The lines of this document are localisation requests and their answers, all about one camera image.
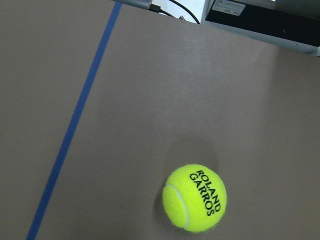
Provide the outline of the yellow tennis ball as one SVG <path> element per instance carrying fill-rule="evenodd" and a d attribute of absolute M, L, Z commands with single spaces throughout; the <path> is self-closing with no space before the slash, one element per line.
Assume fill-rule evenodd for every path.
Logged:
<path fill-rule="evenodd" d="M 215 227 L 224 216 L 227 191 L 214 171 L 200 164 L 187 164 L 167 178 L 162 203 L 174 226 L 202 233 Z"/>

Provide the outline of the brown paper table cover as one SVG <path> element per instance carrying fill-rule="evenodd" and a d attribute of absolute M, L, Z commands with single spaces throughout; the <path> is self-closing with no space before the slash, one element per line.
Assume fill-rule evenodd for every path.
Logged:
<path fill-rule="evenodd" d="M 222 220 L 162 189 L 202 164 Z M 0 3 L 3 240 L 317 240 L 320 60 L 110 0 Z"/>

